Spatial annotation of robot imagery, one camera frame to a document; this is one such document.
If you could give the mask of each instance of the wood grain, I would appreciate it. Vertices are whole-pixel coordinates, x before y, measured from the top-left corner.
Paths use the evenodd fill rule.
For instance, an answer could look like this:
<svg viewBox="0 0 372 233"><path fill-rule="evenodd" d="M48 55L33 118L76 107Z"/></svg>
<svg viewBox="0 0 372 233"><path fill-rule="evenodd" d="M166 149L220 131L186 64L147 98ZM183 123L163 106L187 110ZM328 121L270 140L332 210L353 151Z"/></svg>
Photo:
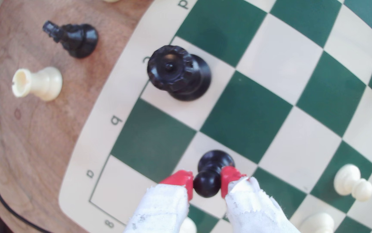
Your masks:
<svg viewBox="0 0 372 233"><path fill-rule="evenodd" d="M78 135L113 65L152 0L6 0L0 7L0 193L19 214L55 233L85 232L59 208L62 178ZM42 31L89 23L100 40L94 53L74 59ZM57 99L14 98L18 68L57 67L64 85ZM36 232L7 212L14 232Z"/></svg>

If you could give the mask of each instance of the black chess piece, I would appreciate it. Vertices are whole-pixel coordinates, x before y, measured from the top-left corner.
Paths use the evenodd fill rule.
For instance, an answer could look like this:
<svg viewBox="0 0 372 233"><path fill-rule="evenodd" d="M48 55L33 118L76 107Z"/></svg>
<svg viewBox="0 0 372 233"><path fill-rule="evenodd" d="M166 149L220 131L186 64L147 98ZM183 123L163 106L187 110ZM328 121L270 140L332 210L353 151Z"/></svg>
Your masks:
<svg viewBox="0 0 372 233"><path fill-rule="evenodd" d="M66 24L60 27L51 21L46 21L42 30L56 43L61 42L64 49L75 58L90 55L98 42L98 33L89 24Z"/></svg>
<svg viewBox="0 0 372 233"><path fill-rule="evenodd" d="M209 151L199 160L198 174L193 180L193 188L202 197L213 197L221 187L220 172L223 167L233 166L235 162L224 151Z"/></svg>
<svg viewBox="0 0 372 233"><path fill-rule="evenodd" d="M147 73L152 84L182 101L200 98L212 75L207 63L179 46L166 45L149 59Z"/></svg>

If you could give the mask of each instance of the captured piece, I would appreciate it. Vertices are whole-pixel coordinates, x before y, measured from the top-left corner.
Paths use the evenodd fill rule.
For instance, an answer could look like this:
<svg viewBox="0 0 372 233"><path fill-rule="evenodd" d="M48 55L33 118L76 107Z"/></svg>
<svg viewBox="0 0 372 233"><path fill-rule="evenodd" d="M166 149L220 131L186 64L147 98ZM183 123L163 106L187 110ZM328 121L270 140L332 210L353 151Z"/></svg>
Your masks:
<svg viewBox="0 0 372 233"><path fill-rule="evenodd" d="M42 30L56 43L61 42L69 55L75 58L90 55L97 46L98 33L89 24L66 24L60 27L51 21L46 21Z"/></svg>
<svg viewBox="0 0 372 233"><path fill-rule="evenodd" d="M361 177L357 166L344 165L334 178L334 189L342 196L351 194L358 201L365 202L372 196L372 184Z"/></svg>
<svg viewBox="0 0 372 233"><path fill-rule="evenodd" d="M36 73L18 69L12 79L12 91L18 98L32 93L43 101L51 101L58 97L61 89L62 74L55 67L46 67Z"/></svg>
<svg viewBox="0 0 372 233"><path fill-rule="evenodd" d="M213 197L221 187L220 172L223 167L233 166L235 162L224 151L209 151L202 156L198 164L198 174L193 181L193 188L202 197Z"/></svg>
<svg viewBox="0 0 372 233"><path fill-rule="evenodd" d="M166 45L151 56L147 73L152 84L182 101L200 98L209 88L209 66L179 46Z"/></svg>

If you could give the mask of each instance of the white pawn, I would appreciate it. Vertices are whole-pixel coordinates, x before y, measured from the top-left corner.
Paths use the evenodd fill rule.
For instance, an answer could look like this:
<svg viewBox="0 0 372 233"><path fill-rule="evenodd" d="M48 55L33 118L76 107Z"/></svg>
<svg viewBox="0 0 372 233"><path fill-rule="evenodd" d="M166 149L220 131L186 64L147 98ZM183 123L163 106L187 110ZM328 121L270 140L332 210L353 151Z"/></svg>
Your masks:
<svg viewBox="0 0 372 233"><path fill-rule="evenodd" d="M18 69L13 75L12 91L16 97L32 93L44 101L58 97L62 89L62 75L55 67L46 67L36 73Z"/></svg>
<svg viewBox="0 0 372 233"><path fill-rule="evenodd" d="M360 202L365 202L372 196L372 184L361 178L359 168L353 164L340 168L334 178L334 189L342 196L351 194Z"/></svg>
<svg viewBox="0 0 372 233"><path fill-rule="evenodd" d="M301 233L333 233L334 219L328 213L308 217L299 227Z"/></svg>
<svg viewBox="0 0 372 233"><path fill-rule="evenodd" d="M196 228L195 222L187 217L183 221L182 226L180 226L179 233L196 233L197 231L198 229Z"/></svg>

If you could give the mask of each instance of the printed number 8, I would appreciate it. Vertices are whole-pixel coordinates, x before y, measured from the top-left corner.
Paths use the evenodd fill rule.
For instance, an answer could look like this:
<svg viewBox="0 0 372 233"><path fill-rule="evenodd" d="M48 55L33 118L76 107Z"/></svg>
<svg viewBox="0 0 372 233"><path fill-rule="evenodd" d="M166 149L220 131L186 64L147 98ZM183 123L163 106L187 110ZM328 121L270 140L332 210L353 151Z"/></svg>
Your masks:
<svg viewBox="0 0 372 233"><path fill-rule="evenodd" d="M108 220L106 220L106 225L109 226L110 228L114 227L114 224Z"/></svg>

